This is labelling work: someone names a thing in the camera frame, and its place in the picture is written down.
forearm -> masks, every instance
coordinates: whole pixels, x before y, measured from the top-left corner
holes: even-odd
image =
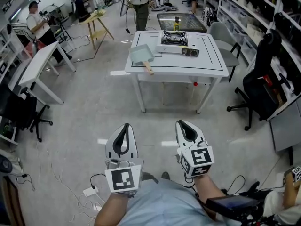
[[[94,226],[117,225],[126,213],[127,202],[127,195],[111,194],[98,213]]]
[[[293,186],[293,179],[287,178],[285,182],[285,190],[283,196],[283,207],[288,209],[295,206],[297,198],[296,190]]]
[[[44,22],[39,23],[38,25],[36,25],[35,27],[33,27],[31,29],[31,32],[36,32],[38,29],[40,29],[41,27],[43,27]]]
[[[206,203],[208,198],[224,197],[225,194],[215,185],[208,175],[203,175],[194,178],[194,183],[197,188],[199,199]],[[216,212],[204,207],[208,215],[215,219]]]

gray chair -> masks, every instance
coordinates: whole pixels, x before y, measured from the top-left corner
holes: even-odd
[[[211,24],[207,33],[212,35],[214,40],[220,40],[220,41],[223,41],[223,42],[233,46],[231,51],[223,49],[223,48],[219,48],[226,66],[233,67],[231,75],[229,77],[229,82],[230,82],[236,66],[239,65],[238,58],[239,58],[241,46],[234,40],[234,38],[231,36],[227,26],[223,23],[215,22],[215,23]],[[235,57],[235,55],[232,54],[232,52],[236,49],[236,47],[238,47],[238,53]]]

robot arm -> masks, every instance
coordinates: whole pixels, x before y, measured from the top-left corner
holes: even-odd
[[[133,196],[142,180],[143,160],[138,158],[131,125],[126,123],[119,127],[109,138],[105,149],[107,170],[104,172],[110,191]]]
[[[194,178],[208,173],[214,164],[214,156],[202,130],[188,121],[179,120],[175,123],[175,131],[179,144],[179,163],[185,171],[185,177]]]

power strip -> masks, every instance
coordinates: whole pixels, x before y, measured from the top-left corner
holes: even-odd
[[[84,194],[86,197],[89,197],[89,196],[91,196],[91,195],[93,195],[93,194],[97,194],[97,193],[98,193],[98,188],[97,188],[96,186],[94,186],[94,187],[95,187],[95,189],[93,189],[92,187],[89,187],[89,188],[85,189],[85,190],[83,191],[83,194]]]

bottle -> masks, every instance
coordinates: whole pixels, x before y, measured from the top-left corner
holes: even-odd
[[[179,17],[175,17],[175,22],[174,22],[174,31],[180,31],[180,26],[179,26]]]

